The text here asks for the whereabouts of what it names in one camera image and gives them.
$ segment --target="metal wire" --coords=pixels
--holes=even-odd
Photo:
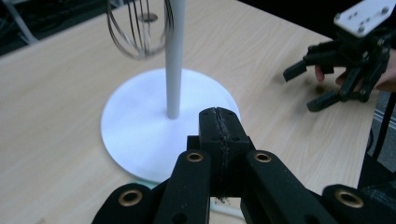
[[[126,5],[128,7],[128,16],[131,29],[131,34],[127,35],[124,31],[122,31],[119,24],[117,23],[112,12],[110,0],[107,0],[107,25],[111,38],[113,39],[116,47],[123,54],[134,60],[145,60],[162,52],[165,49],[166,40],[169,39],[174,30],[174,18],[171,4],[169,0],[164,0],[165,24],[163,33],[161,34],[159,43],[152,45],[150,41],[151,21],[149,16],[151,14],[149,11],[149,0],[145,1],[146,5],[143,2],[144,0],[132,0],[131,2],[127,1]]]

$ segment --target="wooden table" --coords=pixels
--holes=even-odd
[[[367,104],[311,113],[305,104],[336,88],[336,76],[320,85],[313,68],[282,77],[326,37],[232,0],[188,0],[185,27],[183,66],[230,92],[257,149],[274,152],[314,192],[357,186],[376,92]],[[120,84],[163,65],[164,54],[124,57],[105,15],[2,57],[0,223],[90,223],[110,192],[134,181],[108,155],[100,119]]]

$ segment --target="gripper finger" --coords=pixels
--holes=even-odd
[[[292,80],[300,74],[306,72],[306,65],[304,61],[299,61],[295,65],[292,65],[283,72],[283,77],[286,81]]]
[[[319,98],[309,102],[306,104],[308,107],[308,110],[311,112],[319,112],[320,110],[327,108],[337,102],[339,102],[340,96],[338,95],[337,92],[335,91],[329,91],[324,93],[322,96]]]

